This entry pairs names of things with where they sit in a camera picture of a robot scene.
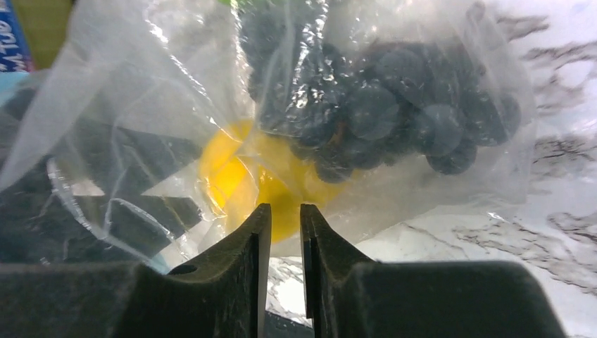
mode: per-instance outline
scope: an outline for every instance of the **transparent plastic bag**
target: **transparent plastic bag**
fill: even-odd
[[[63,203],[128,251],[140,244],[118,237],[112,203],[184,260],[266,202],[272,252],[298,254],[300,203],[352,242],[423,213],[505,215],[524,201],[534,115],[525,73],[479,2],[89,0],[0,189],[50,153]],[[103,144],[100,161],[90,144]],[[89,179],[107,206],[77,202]],[[190,196],[203,220],[181,222],[176,238],[135,194]]]

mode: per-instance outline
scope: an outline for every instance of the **blue label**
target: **blue label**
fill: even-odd
[[[0,0],[0,72],[30,72],[31,53],[11,0]]]

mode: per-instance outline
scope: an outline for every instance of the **white marble countertop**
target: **white marble countertop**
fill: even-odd
[[[493,0],[488,6],[536,95],[539,129],[527,203],[511,220],[479,216],[464,227],[457,217],[426,218],[357,247],[386,262],[521,262],[569,336],[597,338],[597,0]],[[272,258],[269,274],[268,310],[310,324],[300,257]]]

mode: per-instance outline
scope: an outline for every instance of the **clear plastic bag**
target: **clear plastic bag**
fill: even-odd
[[[0,189],[52,154],[63,203],[128,251],[138,244],[115,235],[111,203],[184,260],[267,202],[272,252],[297,254],[300,203],[352,242],[423,213],[505,215],[524,201],[534,116],[525,72],[479,2],[89,0]],[[77,202],[88,179],[107,207]],[[190,196],[203,220],[176,238],[135,194]]]

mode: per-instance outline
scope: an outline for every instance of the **yellow fruit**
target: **yellow fruit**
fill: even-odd
[[[250,134],[252,126],[243,120],[217,132],[199,159],[199,178],[212,211],[226,217],[227,232],[258,204],[269,203],[272,242],[279,242],[299,230],[301,203],[323,207],[346,185],[321,181],[313,164],[297,159],[286,141]]]

